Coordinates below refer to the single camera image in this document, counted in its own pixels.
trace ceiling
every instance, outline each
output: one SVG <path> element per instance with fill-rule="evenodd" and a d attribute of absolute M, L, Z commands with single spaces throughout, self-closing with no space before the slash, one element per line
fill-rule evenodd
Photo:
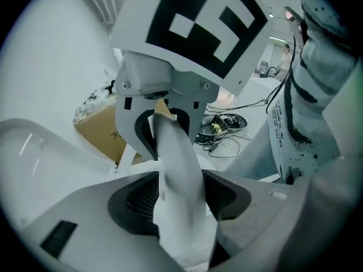
<path fill-rule="evenodd" d="M 92 1 L 100 14 L 102 22 L 111 29 L 125 0 Z M 284 13 L 284 7 L 291 7 L 302 17 L 300 0 L 262 0 L 262 2 L 264 3 L 267 11 L 274 16 L 271 18 L 273 23 L 271 36 L 286 40 L 287 43 L 290 44 L 290 47 L 293 48 L 293 36 L 290 32 L 289 23 Z M 272 41 L 278 44 L 283 44 L 283 42 L 278 42 L 276 40 Z"/>
<path fill-rule="evenodd" d="M 271 36 L 278 39 L 286 40 L 290 44 L 290 48 L 294 48 L 293 36 L 290 32 L 290 25 L 286 19 L 284 7 L 289 6 L 297 14 L 303 17 L 300 0 L 261 0 L 267 11 L 274 17 L 272 19 L 273 30 Z"/>

